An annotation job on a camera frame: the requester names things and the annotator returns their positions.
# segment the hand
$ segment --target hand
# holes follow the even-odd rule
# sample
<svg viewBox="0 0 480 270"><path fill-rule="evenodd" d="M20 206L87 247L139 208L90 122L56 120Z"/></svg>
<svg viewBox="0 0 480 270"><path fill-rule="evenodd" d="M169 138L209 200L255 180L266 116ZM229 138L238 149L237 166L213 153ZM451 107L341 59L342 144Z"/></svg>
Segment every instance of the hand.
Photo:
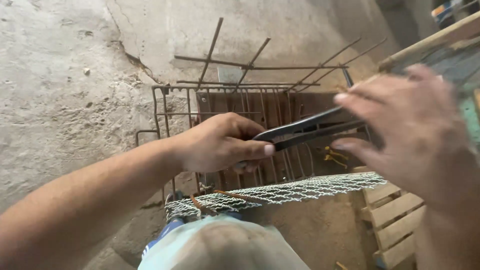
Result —
<svg viewBox="0 0 480 270"><path fill-rule="evenodd" d="M407 72L409 78L374 77L335 98L383 138L384 148L356 138L339 139L332 147L350 151L427 204L458 210L455 204L478 201L479 169L452 85L423 65Z"/></svg>
<svg viewBox="0 0 480 270"><path fill-rule="evenodd" d="M173 138L180 145L183 169L189 172L216 172L240 161L249 160L238 173L253 172L259 159L270 157L275 147L252 141L265 131L262 126L236 113L219 114Z"/></svg>

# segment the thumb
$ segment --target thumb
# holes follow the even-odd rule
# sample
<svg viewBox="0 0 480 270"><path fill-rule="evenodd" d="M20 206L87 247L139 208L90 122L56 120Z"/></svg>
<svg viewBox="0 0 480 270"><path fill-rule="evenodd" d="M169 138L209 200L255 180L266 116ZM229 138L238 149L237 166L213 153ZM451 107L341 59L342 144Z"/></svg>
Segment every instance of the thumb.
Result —
<svg viewBox="0 0 480 270"><path fill-rule="evenodd" d="M382 168L382 154L370 142L358 138L342 138L334 141L331 146L334 149L352 153L376 172Z"/></svg>
<svg viewBox="0 0 480 270"><path fill-rule="evenodd" d="M272 156L275 153L275 146L264 141L243 141L237 140L235 155L239 160L259 160Z"/></svg>

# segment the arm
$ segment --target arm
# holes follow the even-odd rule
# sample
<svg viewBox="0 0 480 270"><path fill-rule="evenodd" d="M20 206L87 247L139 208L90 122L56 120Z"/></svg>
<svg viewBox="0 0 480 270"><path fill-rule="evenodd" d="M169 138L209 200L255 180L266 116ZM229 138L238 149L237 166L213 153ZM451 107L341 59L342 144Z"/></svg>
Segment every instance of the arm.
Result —
<svg viewBox="0 0 480 270"><path fill-rule="evenodd" d="M92 247L176 174L215 172L273 155L269 143L242 140L262 131L234 113L218 115L51 181L0 216L0 269L80 268Z"/></svg>
<svg viewBox="0 0 480 270"><path fill-rule="evenodd" d="M384 147L346 138L386 180L425 201L416 234L419 269L480 269L480 169L452 86L422 65L409 78L381 75L336 97L383 138Z"/></svg>

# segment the wooden pallet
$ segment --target wooden pallet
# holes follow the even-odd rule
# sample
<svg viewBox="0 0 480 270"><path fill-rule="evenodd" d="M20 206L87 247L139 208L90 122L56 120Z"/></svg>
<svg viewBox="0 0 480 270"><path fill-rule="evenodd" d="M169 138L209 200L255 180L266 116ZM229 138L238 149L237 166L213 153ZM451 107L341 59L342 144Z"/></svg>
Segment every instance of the wooden pallet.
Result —
<svg viewBox="0 0 480 270"><path fill-rule="evenodd" d="M361 217L372 223L379 248L373 257L378 266L392 269L415 252L412 232L425 211L423 200L391 183L365 188L363 193L367 207Z"/></svg>

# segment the rusty metal frame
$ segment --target rusty metal frame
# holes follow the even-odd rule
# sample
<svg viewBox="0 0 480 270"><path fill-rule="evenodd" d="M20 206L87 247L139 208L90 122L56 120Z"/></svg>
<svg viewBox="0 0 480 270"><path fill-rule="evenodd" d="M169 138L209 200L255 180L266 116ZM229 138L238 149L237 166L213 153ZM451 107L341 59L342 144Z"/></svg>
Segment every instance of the rusty metal frame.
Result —
<svg viewBox="0 0 480 270"><path fill-rule="evenodd" d="M349 61L346 61L345 63L335 65L335 66L326 66L326 64L328 62L330 62L331 60L333 60L336 56L338 56L339 54L341 54L342 52L344 52L345 50L347 50L348 48L353 46L354 44L358 43L361 40L361 37L357 38L356 40L352 41L351 43L349 43L348 45L343 47L341 50L339 50L338 52L333 54L327 60L319 62L319 64L316 65L316 66L256 67L256 66L254 66L253 63L258 58L260 53L264 50L264 48L266 47L266 45L270 41L270 38L267 38L263 42L263 44L260 46L260 48L258 49L256 54L252 57L252 60L250 62L248 62L247 64L235 63L235 62L230 62L230 61L219 61L219 60L213 60L212 59L212 53L213 53L213 50L215 48L215 44L216 44L216 41L218 39L218 35L220 33L220 28L222 26L222 23L223 23L223 18L220 18L219 21L218 21L216 30L215 30L215 34L214 34L212 43L210 45L210 50L209 50L208 55L205 59L175 55L176 59L187 60L187 61L197 61L197 62L204 62L205 63L205 65L202 69L201 76L199 77L198 81L182 80L182 81L177 82L179 84L180 83L182 83L182 84L193 84L195 86L180 86L180 85L175 85L175 86L156 85L156 86L152 86L152 95L153 95L153 101L154 101L155 129L137 131L135 133L135 144L136 144L136 146L139 145L139 134L140 133L156 133L157 139L161 139L160 126L159 126L159 122L158 122L159 117L162 117L162 116L164 117L165 128L166 128L166 136L170 137L170 130L169 130L169 126L168 126L168 117L169 116L172 116L172 115L188 115L188 117L189 117L189 119L188 119L189 128L192 128L193 127L192 115L215 115L215 114L222 114L222 113L226 113L226 112L230 112L230 111L235 110L235 108L229 108L228 103L227 103L226 104L227 111L221 111L221 112L212 111L212 104L210 103L210 91L212 91L212 90L216 90L217 92L223 92L225 94L225 99L226 100L227 100L227 95L240 95L242 108L241 108L241 111L235 110L235 112L237 114L244 115L247 118L251 118L253 114L260 113L260 114L263 115L264 119L267 119L267 115L266 115L266 112L265 112L265 106L264 106L264 95L268 94L268 93L271 93L274 96L277 124L278 125L286 124L286 123L282 122L278 95L286 94L287 99L290 100L290 93L292 93L292 92L299 93L299 92L304 91L305 89L307 89L311 86L319 86L320 84L318 83L318 81L320 81L322 78L329 75L331 72L333 72L336 69L342 69L342 68L346 69L346 68L348 68L347 65L349 63L351 63L354 60L358 59L359 57L365 55L366 53L368 53L369 51L373 50L374 48L376 48L377 46L381 45L382 43L384 43L386 41L386 38L385 38L382 41L380 41L379 43L375 44L374 46L372 46L372 47L368 48L367 50L363 51L358 56L350 59ZM237 83L206 82L206 81L204 81L204 76L205 76L206 70L208 68L208 65L210 63L240 67L243 70L242 77ZM277 83L277 82L270 82L270 83L269 82L259 82L259 83L244 83L244 84L242 83L243 79L245 78L245 76L246 76L246 74L249 70L296 70L296 69L311 69L312 71L308 75L306 75L304 78L302 78L301 80L299 80L297 82L293 82L293 83ZM305 82L306 79L308 79L310 76L312 76L316 71L318 71L320 69L329 69L329 71L327 71L325 74L320 76L318 79L313 80L310 83ZM163 112L158 112L158 110L157 110L157 107L158 107L157 99L156 99L156 90L157 89L160 89L161 92L162 92ZM232 93L227 93L228 89L232 89L233 90ZM168 95L169 92L174 91L174 90L186 91L187 112L167 112L166 95ZM192 112L191 105L190 105L190 101L191 101L190 91L191 90L193 90L194 92L198 92L198 91L206 92L207 102L208 102L208 107L209 107L208 112ZM256 93L260 92L262 111L250 111L250 105L249 105L249 99L248 99L249 91L255 91ZM293 121L296 121L296 120L299 120L300 118L302 118L302 106L300 106L300 110L298 111L298 116L297 116L295 113L292 113L292 108L291 108L290 102L288 102L288 104L289 104L288 105L289 122L293 122ZM264 122L264 127L266 129L271 128L267 125L267 121ZM312 157L312 150L310 149L310 146L308 144L305 144L305 146L307 147L309 157L310 157L310 161L311 161L310 162L310 166L312 168L312 175L311 176L315 176L314 170L313 170L314 163L313 163L313 157ZM275 184L279 184L279 183L282 183L282 182L290 182L290 181L295 181L295 180L304 179L306 177L310 177L310 176L307 176L305 174L304 164L302 164L302 162L300 161L300 152L299 152L298 147L299 146L295 146L295 147L292 147L292 149L285 149L285 150L282 151L282 159L283 159L283 162L285 164L286 175L288 176L286 181L284 179L278 179L278 175L276 173L277 168L276 168L276 165L275 165L275 162L274 162L274 157L270 158L270 161L272 163L272 169L273 169L273 176L274 176ZM291 153L292 151L295 152L295 154L296 154L296 158L294 158L293 160L296 160L300 164L301 177L298 178L298 179L295 179L293 169L292 169L292 159L290 158L290 156L292 154ZM262 170L262 166L260 165L258 170L256 170L253 173L256 186L265 184L264 180L262 179L262 174L260 173L261 170ZM223 183L224 177L225 177L223 172L218 172L217 177L218 177L218 181L219 181L218 187L220 189L223 189L222 183ZM196 184L197 195L200 195L202 193L201 189L200 189L199 179L200 179L200 174L195 173L195 184ZM243 182L243 176L242 175L237 174L237 181L238 181L239 187L244 188L243 185L242 185L242 182ZM176 189L175 188L175 178L173 178L171 180L171 182L172 182L173 196L174 196L174 199L176 199L175 198L175 195L176 195L176 192L175 192L176 191L175 190Z"/></svg>

